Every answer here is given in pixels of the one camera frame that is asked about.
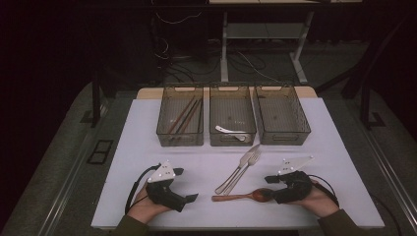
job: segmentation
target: silver utensil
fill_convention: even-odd
[[[233,173],[229,176],[229,178],[226,179],[226,181],[224,181],[223,184],[221,184],[217,189],[215,189],[215,192],[217,194],[221,194],[227,188],[227,186],[234,179],[234,177],[237,175],[237,173],[239,172],[239,170],[241,170],[242,167],[245,166],[246,163],[248,163],[249,158],[251,158],[251,156],[253,156],[255,154],[255,152],[256,152],[256,150],[258,150],[259,146],[260,145],[256,145],[256,146],[252,147],[250,150],[248,150],[240,158],[239,165],[237,166],[237,168],[235,169],[235,171],[233,171]]]
[[[242,172],[239,173],[239,175],[226,188],[223,195],[229,195],[230,194],[232,189],[236,186],[237,182],[239,182],[240,178],[242,178],[243,174],[246,172],[246,170],[249,168],[249,166],[252,166],[255,163],[257,163],[257,161],[260,159],[260,157],[261,157],[261,152],[259,150],[256,150],[254,155],[251,158],[249,158],[248,164],[246,165],[246,167],[242,170]]]

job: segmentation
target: fork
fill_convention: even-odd
[[[254,155],[251,158],[249,158],[248,164],[246,165],[246,167],[242,170],[242,172],[239,173],[239,175],[236,177],[236,179],[234,179],[232,181],[232,183],[227,187],[227,189],[224,191],[223,195],[229,195],[230,194],[232,189],[236,186],[237,182],[239,182],[240,178],[242,178],[243,174],[246,172],[246,170],[249,168],[249,166],[252,166],[255,163],[257,163],[257,161],[260,159],[260,157],[261,157],[261,152],[259,150],[256,150]]]

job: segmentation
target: person's left hand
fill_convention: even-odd
[[[127,215],[147,224],[155,216],[169,210],[171,210],[171,208],[153,203],[148,197],[147,183],[145,183],[141,190],[136,194],[135,201],[132,203]]]

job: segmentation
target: spoon handle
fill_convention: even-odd
[[[211,200],[213,202],[223,202],[223,201],[230,201],[230,200],[238,200],[249,198],[248,195],[227,195],[227,196],[212,196]]]

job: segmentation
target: green sleeve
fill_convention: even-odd
[[[359,228],[344,209],[340,209],[327,217],[319,219],[319,224],[326,236],[370,235],[369,231]]]
[[[148,234],[149,227],[146,224],[132,218],[129,215],[123,216],[119,225],[110,234],[111,236],[145,236]]]

